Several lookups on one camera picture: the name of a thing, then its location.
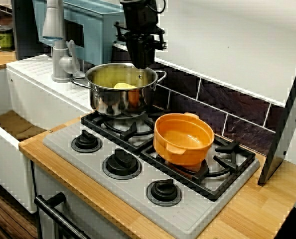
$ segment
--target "silver faucet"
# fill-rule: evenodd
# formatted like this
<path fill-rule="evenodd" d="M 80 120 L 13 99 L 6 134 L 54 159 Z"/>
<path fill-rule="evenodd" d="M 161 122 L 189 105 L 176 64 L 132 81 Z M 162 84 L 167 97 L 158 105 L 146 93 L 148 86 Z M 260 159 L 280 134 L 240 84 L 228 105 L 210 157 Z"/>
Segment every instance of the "silver faucet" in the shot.
<path fill-rule="evenodd" d="M 68 46 L 66 44 L 64 21 L 63 0 L 47 0 L 42 37 L 54 42 L 52 80 L 58 83 L 70 82 L 74 73 L 83 74 L 75 54 L 74 41 L 70 40 Z"/>

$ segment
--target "black burner grate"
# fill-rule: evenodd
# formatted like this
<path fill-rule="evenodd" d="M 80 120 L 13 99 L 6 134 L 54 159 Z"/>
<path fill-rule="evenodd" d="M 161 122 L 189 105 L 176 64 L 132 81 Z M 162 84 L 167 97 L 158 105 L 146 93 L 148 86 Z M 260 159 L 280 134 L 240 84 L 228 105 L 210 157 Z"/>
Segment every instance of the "black burner grate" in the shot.
<path fill-rule="evenodd" d="M 143 149 L 152 145 L 153 136 L 145 140 L 140 145 L 134 145 L 129 140 L 134 136 L 145 136 L 153 134 L 153 122 L 145 120 L 145 124 L 151 130 L 148 130 L 146 132 L 138 132 L 136 122 L 134 122 L 128 130 L 121 131 L 113 127 L 113 125 L 110 123 L 112 120 L 112 118 L 104 117 L 100 115 L 98 112 L 93 112 L 89 115 L 82 117 L 81 124 L 99 133 L 100 135 L 123 147 L 124 149 L 132 152 L 135 155 L 139 155 Z"/>
<path fill-rule="evenodd" d="M 224 140 L 220 137 L 215 136 L 214 144 L 218 146 L 228 146 L 231 143 L 227 140 Z M 248 150 L 242 148 L 235 148 L 233 152 L 231 152 L 231 161 L 226 161 L 218 156 L 218 160 L 221 160 L 219 163 L 224 167 L 223 170 L 219 172 L 211 172 L 209 173 L 209 168 L 207 165 L 206 160 L 203 160 L 201 163 L 200 170 L 198 172 L 194 172 L 188 169 L 185 169 L 180 166 L 169 166 L 166 164 L 165 160 L 160 157 L 159 155 L 154 158 L 151 156 L 152 153 L 155 152 L 153 146 L 143 150 L 140 154 L 140 158 L 150 165 L 154 166 L 155 168 L 159 169 L 163 173 L 169 175 L 170 177 L 174 178 L 175 180 L 179 181 L 183 185 L 187 186 L 188 188 L 192 189 L 193 191 L 201 194 L 202 196 L 206 197 L 207 199 L 215 202 L 225 191 L 226 189 L 249 167 L 249 165 L 255 160 L 255 154 L 251 153 Z M 236 166 L 236 153 L 246 157 L 246 160 L 240 165 Z M 192 177 L 189 178 L 188 176 L 180 173 L 178 169 L 182 170 L 185 173 L 191 174 Z M 205 187 L 201 184 L 201 182 L 206 177 L 217 177 L 221 175 L 229 174 L 225 181 L 215 190 L 212 191 L 209 188 Z"/>

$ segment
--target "stove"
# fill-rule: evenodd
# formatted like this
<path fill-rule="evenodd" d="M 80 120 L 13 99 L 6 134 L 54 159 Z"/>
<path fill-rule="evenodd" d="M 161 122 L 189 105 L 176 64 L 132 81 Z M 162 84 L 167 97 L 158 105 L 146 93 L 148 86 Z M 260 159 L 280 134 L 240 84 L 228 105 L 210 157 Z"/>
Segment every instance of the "stove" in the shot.
<path fill-rule="evenodd" d="M 178 239 L 195 239 L 260 167 L 255 154 L 219 137 L 194 168 L 154 150 L 157 114 L 106 119 L 97 112 L 43 144 Z"/>

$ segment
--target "yellow food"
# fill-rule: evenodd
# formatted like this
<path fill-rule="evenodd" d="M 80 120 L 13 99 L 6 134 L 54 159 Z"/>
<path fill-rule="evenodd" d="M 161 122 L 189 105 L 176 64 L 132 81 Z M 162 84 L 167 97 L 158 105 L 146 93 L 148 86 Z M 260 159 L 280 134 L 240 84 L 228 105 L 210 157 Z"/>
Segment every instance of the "yellow food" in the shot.
<path fill-rule="evenodd" d="M 133 89 L 133 88 L 136 88 L 136 86 L 132 86 L 127 83 L 117 83 L 114 86 L 114 89 Z"/>

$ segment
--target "can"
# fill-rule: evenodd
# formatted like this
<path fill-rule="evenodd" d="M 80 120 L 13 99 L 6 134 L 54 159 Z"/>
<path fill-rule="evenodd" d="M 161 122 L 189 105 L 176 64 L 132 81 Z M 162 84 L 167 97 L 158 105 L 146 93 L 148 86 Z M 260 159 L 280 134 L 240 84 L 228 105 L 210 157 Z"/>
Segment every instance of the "can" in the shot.
<path fill-rule="evenodd" d="M 0 52 L 10 52 L 14 50 L 13 28 L 10 26 L 0 26 Z"/>

